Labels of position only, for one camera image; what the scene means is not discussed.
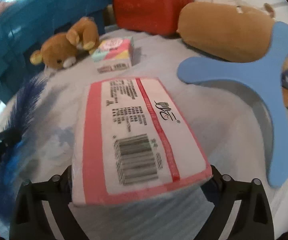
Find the teddy bear nose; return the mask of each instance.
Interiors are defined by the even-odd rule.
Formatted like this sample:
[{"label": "teddy bear nose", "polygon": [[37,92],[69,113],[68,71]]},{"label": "teddy bear nose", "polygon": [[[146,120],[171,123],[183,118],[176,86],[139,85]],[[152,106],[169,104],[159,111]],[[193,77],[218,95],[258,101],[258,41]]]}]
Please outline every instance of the teddy bear nose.
[{"label": "teddy bear nose", "polygon": [[63,63],[63,68],[68,68],[68,67],[74,65],[75,62],[76,62],[76,57],[67,58]]}]

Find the blue storage bin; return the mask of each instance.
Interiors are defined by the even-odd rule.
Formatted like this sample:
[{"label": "blue storage bin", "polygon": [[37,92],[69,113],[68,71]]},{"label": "blue storage bin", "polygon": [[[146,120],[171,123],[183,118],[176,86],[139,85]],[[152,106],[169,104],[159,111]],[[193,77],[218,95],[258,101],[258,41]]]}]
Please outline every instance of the blue storage bin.
[{"label": "blue storage bin", "polygon": [[18,0],[0,15],[0,100],[7,103],[24,79],[44,68],[31,53],[53,34],[67,31],[83,16],[104,34],[102,11],[112,0]]}]

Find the small colorful box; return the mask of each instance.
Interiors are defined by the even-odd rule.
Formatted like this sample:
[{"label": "small colorful box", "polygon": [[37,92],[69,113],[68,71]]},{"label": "small colorful box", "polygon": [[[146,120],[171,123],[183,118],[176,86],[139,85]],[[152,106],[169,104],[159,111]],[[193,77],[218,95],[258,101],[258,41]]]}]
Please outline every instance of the small colorful box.
[{"label": "small colorful box", "polygon": [[132,66],[134,42],[132,37],[113,38],[101,42],[92,54],[99,73],[124,70]]}]

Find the bed sheet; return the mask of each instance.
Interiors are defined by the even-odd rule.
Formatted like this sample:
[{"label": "bed sheet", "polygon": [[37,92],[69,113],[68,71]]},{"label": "bed sheet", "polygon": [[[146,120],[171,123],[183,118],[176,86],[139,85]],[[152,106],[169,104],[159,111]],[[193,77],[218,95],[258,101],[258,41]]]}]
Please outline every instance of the bed sheet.
[{"label": "bed sheet", "polygon": [[[265,158],[271,150],[271,127],[259,98],[247,88],[228,82],[202,86],[187,85],[176,76],[180,62],[198,52],[181,39],[116,30],[105,38],[133,36],[134,66],[129,70],[99,74],[90,57],[50,78],[35,113],[29,143],[23,150],[31,157],[19,172],[18,182],[48,180],[62,174],[71,164],[77,113],[85,86],[92,82],[124,76],[158,77],[169,91],[197,136],[208,160],[222,174],[235,180],[259,178],[266,190],[273,215],[275,237],[288,230],[288,180],[279,189],[266,179]],[[12,101],[0,114],[2,130]],[[57,239],[63,239],[51,211],[45,203],[47,217]],[[238,211],[236,202],[221,236],[226,239]],[[213,205],[200,188],[185,194],[157,198],[153,203],[130,203],[123,207],[89,206],[70,208],[90,239],[193,239]],[[7,237],[7,228],[0,223]]]}]

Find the brown stuffed animal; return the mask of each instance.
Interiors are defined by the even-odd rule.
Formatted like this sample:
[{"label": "brown stuffed animal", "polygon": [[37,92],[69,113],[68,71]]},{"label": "brown stuffed animal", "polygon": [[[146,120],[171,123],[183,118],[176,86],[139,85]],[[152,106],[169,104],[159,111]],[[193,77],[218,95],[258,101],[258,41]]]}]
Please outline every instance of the brown stuffed animal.
[{"label": "brown stuffed animal", "polygon": [[87,50],[92,54],[100,45],[97,25],[88,17],[81,18],[67,32],[66,38],[78,49]]},{"label": "brown stuffed animal", "polygon": [[[177,32],[186,44],[209,54],[231,62],[252,62],[266,54],[275,23],[274,10],[269,4],[264,8],[269,15],[248,6],[189,3],[180,13]],[[287,69],[288,58],[283,66]],[[288,89],[282,91],[288,107]]]},{"label": "brown stuffed animal", "polygon": [[68,68],[75,64],[77,48],[66,38],[66,33],[57,33],[45,41],[41,50],[36,50],[30,57],[34,65],[44,62],[45,65],[54,70]]}]

